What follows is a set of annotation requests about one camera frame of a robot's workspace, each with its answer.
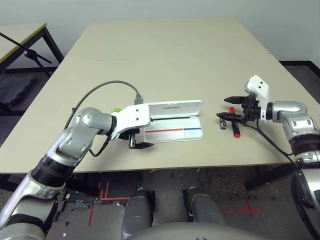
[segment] black cable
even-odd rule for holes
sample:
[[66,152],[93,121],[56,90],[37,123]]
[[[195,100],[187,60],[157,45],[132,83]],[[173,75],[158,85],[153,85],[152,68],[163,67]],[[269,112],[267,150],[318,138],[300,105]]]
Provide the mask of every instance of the black cable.
[[291,155],[293,155],[293,153],[286,153],[285,151],[283,151],[281,148],[279,148],[259,127],[259,119],[256,120],[256,127],[250,126],[250,125],[246,125],[244,124],[244,126],[249,127],[251,129],[256,130],[265,140],[267,140],[268,143],[270,143],[275,149],[277,149],[283,156],[285,156],[294,166],[295,162],[292,161],[292,159],[289,157]]
[[110,142],[111,140],[111,134],[109,134],[106,138],[106,140],[104,141],[102,147],[100,148],[100,150],[97,152],[97,154],[95,154],[91,149],[89,149],[89,152],[91,153],[91,155],[93,157],[98,157],[106,148],[106,146],[108,145],[108,143]]
[[129,87],[131,87],[135,93],[136,93],[136,99],[140,99],[141,100],[141,95],[139,93],[139,91],[133,86],[131,85],[130,83],[126,82],[126,81],[119,81],[119,80],[114,80],[114,81],[106,81],[104,83],[101,83],[97,86],[95,86],[94,88],[92,88],[90,91],[88,91],[82,98],[81,100],[77,103],[77,105],[72,109],[72,113],[71,115],[69,116],[68,120],[66,121],[66,124],[64,126],[64,129],[66,129],[68,127],[68,125],[70,124],[70,121],[71,119],[74,117],[76,111],[78,110],[78,108],[80,107],[80,105],[84,102],[84,100],[90,95],[92,94],[95,90],[105,86],[105,85],[108,85],[108,84],[124,84],[124,85],[127,85]]
[[[136,93],[136,100],[134,101],[135,104],[142,104],[143,103],[143,100],[142,100],[142,97],[138,91],[138,89],[136,89],[132,84],[126,82],[126,81],[119,81],[119,80],[113,80],[113,81],[106,81],[104,83],[101,83],[97,86],[95,86],[94,88],[92,88],[90,91],[88,91],[81,99],[80,101],[76,104],[76,106],[74,108],[72,108],[72,113],[71,115],[69,116],[68,120],[66,121],[66,124],[64,126],[64,129],[66,129],[69,124],[70,124],[70,121],[71,119],[74,117],[75,113],[77,112],[78,108],[80,107],[80,105],[84,102],[84,100],[90,95],[92,94],[95,90],[105,86],[105,85],[108,85],[108,84],[124,84],[124,85],[127,85],[129,87],[131,87],[135,93]],[[89,149],[89,152],[90,154],[93,156],[93,157],[97,157],[99,156],[103,150],[106,148],[106,146],[108,145],[108,143],[110,142],[111,140],[111,134],[107,136],[106,140],[104,141],[102,147],[100,148],[100,150],[97,152],[97,153],[94,153],[91,149]]]

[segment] gray cable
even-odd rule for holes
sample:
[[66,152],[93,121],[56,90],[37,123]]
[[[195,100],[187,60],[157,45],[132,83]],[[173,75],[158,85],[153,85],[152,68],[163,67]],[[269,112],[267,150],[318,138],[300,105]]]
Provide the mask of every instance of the gray cable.
[[81,100],[77,103],[77,105],[72,109],[72,113],[71,115],[69,116],[68,120],[66,121],[66,124],[64,126],[64,129],[66,129],[68,127],[68,125],[70,124],[70,121],[71,119],[74,117],[76,111],[78,110],[78,108],[80,107],[80,105],[83,103],[83,101],[91,94],[93,93],[95,90],[105,86],[105,85],[108,85],[108,84],[124,84],[124,85],[127,85],[129,86],[130,88],[132,88],[135,93],[136,93],[136,99],[137,100],[141,100],[141,95],[138,91],[138,89],[136,89],[132,84],[126,82],[126,81],[119,81],[119,80],[113,80],[113,81],[106,81],[104,83],[101,83],[97,86],[95,86],[94,88],[92,88],[90,91],[88,91],[82,98]]

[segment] white wall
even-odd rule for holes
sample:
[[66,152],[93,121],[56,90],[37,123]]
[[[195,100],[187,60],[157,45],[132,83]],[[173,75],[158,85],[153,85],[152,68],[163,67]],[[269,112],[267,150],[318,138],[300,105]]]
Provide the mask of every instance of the white wall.
[[[234,16],[278,60],[320,66],[319,0],[1,0],[0,25],[46,22],[66,54],[90,21]],[[42,40],[34,49],[49,59]],[[11,68],[35,67],[20,57]]]

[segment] red tape mark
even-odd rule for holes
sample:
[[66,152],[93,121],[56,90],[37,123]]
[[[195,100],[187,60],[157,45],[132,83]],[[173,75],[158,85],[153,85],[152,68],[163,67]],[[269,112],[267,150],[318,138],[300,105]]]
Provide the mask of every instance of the red tape mark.
[[94,210],[95,210],[95,205],[94,205],[94,204],[92,204],[92,205],[91,205],[91,212],[90,212],[90,217],[89,217],[88,227],[90,227],[90,226],[91,226],[92,217],[93,217],[93,215],[94,215]]
[[234,214],[234,213],[246,213],[246,212],[257,212],[259,208],[243,208],[243,209],[232,209],[232,210],[224,210],[225,214]]
[[[249,202],[247,196],[245,197],[245,202],[246,202],[246,205],[248,206],[248,209],[251,209],[250,202]],[[252,219],[254,218],[254,215],[252,214],[252,211],[249,211],[249,215],[250,215],[250,218],[252,218]]]
[[99,200],[104,200],[104,201],[116,201],[116,200],[129,200],[130,197],[108,197],[108,191],[109,191],[109,182],[106,182],[106,186],[105,186],[105,193],[103,190],[101,190],[101,194],[100,194],[100,198]]

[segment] green object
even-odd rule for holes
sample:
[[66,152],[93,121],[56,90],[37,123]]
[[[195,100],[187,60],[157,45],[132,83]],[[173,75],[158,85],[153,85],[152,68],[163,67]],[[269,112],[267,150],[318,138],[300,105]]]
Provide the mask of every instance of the green object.
[[119,113],[121,108],[114,108],[111,113]]

